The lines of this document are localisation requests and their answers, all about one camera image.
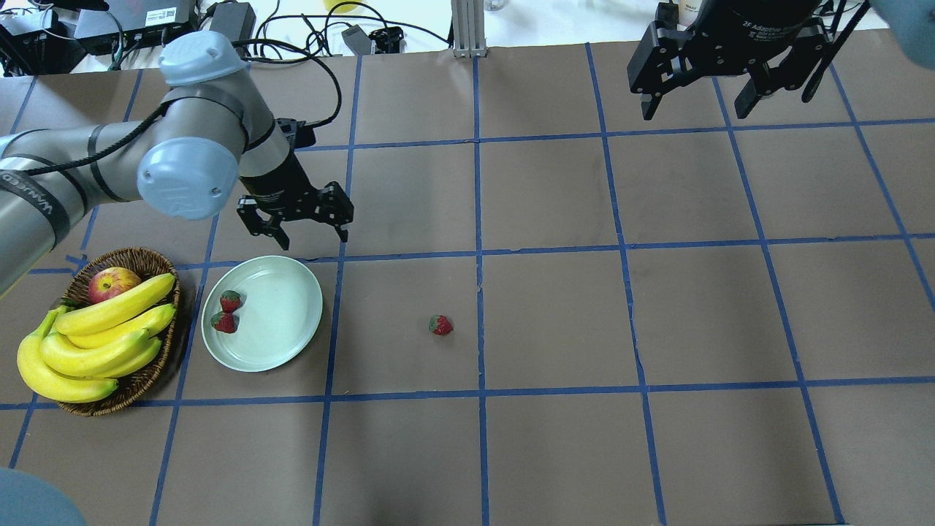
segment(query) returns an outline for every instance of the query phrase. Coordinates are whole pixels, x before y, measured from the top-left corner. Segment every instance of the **banana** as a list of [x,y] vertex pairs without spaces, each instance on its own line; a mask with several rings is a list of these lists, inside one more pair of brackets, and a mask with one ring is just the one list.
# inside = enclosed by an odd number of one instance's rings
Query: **banana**
[[112,327],[110,329],[102,330],[94,334],[87,334],[84,336],[77,334],[69,335],[68,340],[70,340],[71,343],[77,345],[78,347],[84,349],[94,349],[95,347],[100,347],[101,345],[106,345],[107,343],[113,342],[127,332],[132,332],[137,329],[146,329],[150,334],[150,337],[152,337],[156,334],[159,334],[163,329],[168,327],[169,323],[172,321],[172,317],[175,315],[175,312],[176,308],[172,306],[171,303],[166,303],[165,305],[153,307],[145,313],[121,323],[117,327]]
[[128,332],[94,349],[76,347],[60,332],[52,331],[42,339],[39,354],[49,367],[68,376],[100,376],[122,366],[142,353],[149,345],[145,329]]
[[153,276],[119,296],[61,314],[55,320],[55,330],[68,336],[85,336],[116,327],[161,300],[174,283],[175,276],[170,273]]
[[150,363],[153,358],[156,358],[156,355],[159,354],[159,349],[162,346],[163,342],[159,338],[149,338],[147,347],[143,350],[143,352],[130,358],[130,360],[124,362],[123,365],[104,371],[99,375],[106,378],[120,378],[122,376],[126,376],[129,373],[135,373]]
[[39,354],[42,341],[49,334],[56,317],[65,311],[65,307],[49,311],[38,329],[20,342],[16,366],[22,381],[37,394],[58,402],[85,403],[104,399],[117,389],[117,380],[70,378],[46,365]]

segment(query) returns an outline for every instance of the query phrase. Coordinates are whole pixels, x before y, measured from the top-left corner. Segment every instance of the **fruit basket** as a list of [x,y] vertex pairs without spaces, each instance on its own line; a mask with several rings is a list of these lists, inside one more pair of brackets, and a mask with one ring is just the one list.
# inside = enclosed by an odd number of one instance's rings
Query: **fruit basket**
[[101,416],[115,411],[120,411],[126,406],[138,400],[148,390],[150,390],[160,376],[167,369],[167,365],[172,363],[173,350],[177,348],[179,334],[176,331],[176,322],[178,321],[178,309],[181,296],[181,287],[179,284],[179,274],[172,263],[162,254],[146,247],[130,247],[108,252],[94,261],[88,263],[77,276],[72,280],[71,285],[62,296],[61,302],[72,304],[76,308],[90,305],[88,300],[88,283],[91,278],[99,271],[108,267],[124,267],[135,272],[141,279],[147,280],[152,276],[170,272],[175,276],[175,284],[172,290],[156,305],[172,303],[176,308],[176,315],[169,323],[168,327],[163,329],[159,337],[163,339],[162,348],[149,364],[139,369],[135,373],[130,373],[122,378],[118,378],[118,387],[113,393],[103,400],[87,403],[69,403],[57,402],[59,407],[65,409],[68,413],[80,416]]

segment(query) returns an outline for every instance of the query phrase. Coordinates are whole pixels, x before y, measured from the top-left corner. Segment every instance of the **strawberry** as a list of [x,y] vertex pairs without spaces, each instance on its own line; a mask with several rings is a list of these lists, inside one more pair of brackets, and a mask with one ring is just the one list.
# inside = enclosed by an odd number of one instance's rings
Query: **strawberry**
[[444,314],[436,314],[428,322],[428,329],[438,336],[444,336],[454,330],[454,325]]
[[214,330],[231,334],[237,332],[237,319],[230,313],[217,313],[211,317],[211,326]]
[[225,290],[221,293],[221,310],[226,313],[232,313],[240,308],[243,301],[240,295],[234,290]]

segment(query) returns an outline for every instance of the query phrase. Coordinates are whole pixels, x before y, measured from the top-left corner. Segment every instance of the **apple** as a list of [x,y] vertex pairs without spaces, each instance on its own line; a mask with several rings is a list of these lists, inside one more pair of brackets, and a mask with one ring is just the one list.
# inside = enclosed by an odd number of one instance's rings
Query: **apple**
[[118,296],[127,290],[139,285],[136,272],[124,267],[110,267],[95,274],[88,283],[88,300],[91,303],[100,303]]

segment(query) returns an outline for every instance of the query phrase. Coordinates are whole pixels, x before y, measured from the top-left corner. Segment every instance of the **bunch of bananas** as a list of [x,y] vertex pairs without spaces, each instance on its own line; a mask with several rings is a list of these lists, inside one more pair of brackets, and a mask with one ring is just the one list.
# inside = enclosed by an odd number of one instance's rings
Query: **bunch of bananas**
[[117,389],[117,378],[150,363],[162,342],[155,335],[175,316],[171,304],[153,307],[175,277],[153,276],[119,296],[75,311],[49,311],[20,342],[16,364],[23,382],[58,402],[94,402]]

